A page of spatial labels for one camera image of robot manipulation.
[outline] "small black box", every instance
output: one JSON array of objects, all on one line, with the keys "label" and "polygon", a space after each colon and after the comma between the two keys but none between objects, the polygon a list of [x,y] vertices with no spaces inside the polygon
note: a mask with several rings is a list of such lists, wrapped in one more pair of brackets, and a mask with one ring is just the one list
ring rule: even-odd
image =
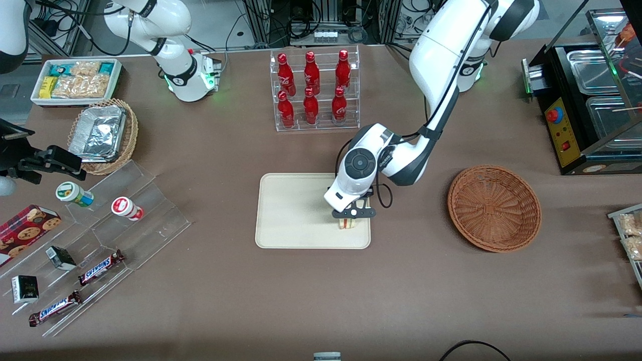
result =
[{"label": "small black box", "polygon": [[49,260],[53,263],[53,266],[59,270],[72,270],[76,267],[76,262],[74,262],[69,252],[64,248],[53,245],[47,248],[46,253]]},{"label": "small black box", "polygon": [[38,301],[38,280],[35,276],[15,276],[11,278],[13,303],[34,303]]}]

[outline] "cookie box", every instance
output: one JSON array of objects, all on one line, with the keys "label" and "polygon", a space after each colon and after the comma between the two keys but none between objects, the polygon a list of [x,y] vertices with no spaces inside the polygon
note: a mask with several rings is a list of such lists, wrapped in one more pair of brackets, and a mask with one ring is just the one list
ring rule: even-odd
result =
[{"label": "cookie box", "polygon": [[32,204],[0,225],[0,267],[57,227],[61,221],[58,213]]}]

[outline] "red emergency stop button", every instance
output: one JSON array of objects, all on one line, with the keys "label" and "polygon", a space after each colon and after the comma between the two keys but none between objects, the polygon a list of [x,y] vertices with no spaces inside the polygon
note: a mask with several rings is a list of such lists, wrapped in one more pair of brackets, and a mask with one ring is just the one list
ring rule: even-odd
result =
[{"label": "red emergency stop button", "polygon": [[554,109],[551,109],[548,112],[546,112],[546,120],[553,124],[561,123],[563,118],[564,118],[564,111],[560,107],[555,107]]},{"label": "red emergency stop button", "polygon": [[557,120],[557,110],[555,110],[555,109],[549,110],[546,113],[546,120],[550,121],[551,123],[556,121]]}]

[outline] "snickers bar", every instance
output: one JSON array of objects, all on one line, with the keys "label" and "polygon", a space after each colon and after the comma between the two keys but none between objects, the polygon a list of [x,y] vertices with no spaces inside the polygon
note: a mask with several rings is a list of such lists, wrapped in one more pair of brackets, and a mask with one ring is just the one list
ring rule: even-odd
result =
[{"label": "snickers bar", "polygon": [[107,257],[104,261],[94,266],[94,268],[88,270],[84,275],[78,276],[78,279],[80,280],[80,285],[84,286],[90,283],[91,281],[99,278],[105,272],[107,272],[108,269],[117,265],[124,259],[125,257],[123,256],[121,251],[117,249],[116,252],[110,254],[109,257]]},{"label": "snickers bar", "polygon": [[82,299],[80,298],[80,293],[78,293],[78,291],[74,291],[71,295],[61,299],[60,301],[52,304],[44,310],[33,313],[31,316],[29,316],[29,327],[36,327],[51,316],[59,315],[64,310],[70,308],[72,305],[81,303]]}]

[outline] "brown table surface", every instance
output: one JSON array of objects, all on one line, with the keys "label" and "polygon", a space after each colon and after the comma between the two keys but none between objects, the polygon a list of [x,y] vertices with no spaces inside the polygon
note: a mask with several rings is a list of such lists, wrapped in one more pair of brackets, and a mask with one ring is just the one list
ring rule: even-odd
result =
[{"label": "brown table surface", "polygon": [[[393,187],[394,206],[377,210],[362,251],[254,243],[261,176],[331,172],[354,133],[277,133],[269,51],[230,54],[220,91],[196,103],[168,92],[151,57],[122,58],[118,95],[140,122],[134,159],[194,224],[57,337],[40,337],[3,303],[0,358],[311,360],[336,350],[346,361],[436,360],[480,339],[513,360],[639,360],[642,320],[622,315],[642,312],[642,293],[606,214],[640,203],[642,182],[560,175],[540,110],[522,95],[519,61],[542,44],[507,42],[489,59],[423,178]],[[415,131],[422,94],[405,59],[383,46],[360,51],[363,124]],[[65,145],[77,113],[34,106],[31,143]],[[481,251],[449,220],[451,181],[485,163],[520,174],[541,202],[541,232],[519,252]],[[31,203],[60,209],[53,190],[67,179],[20,182],[0,200],[0,219]],[[466,346],[449,359],[500,358]]]}]

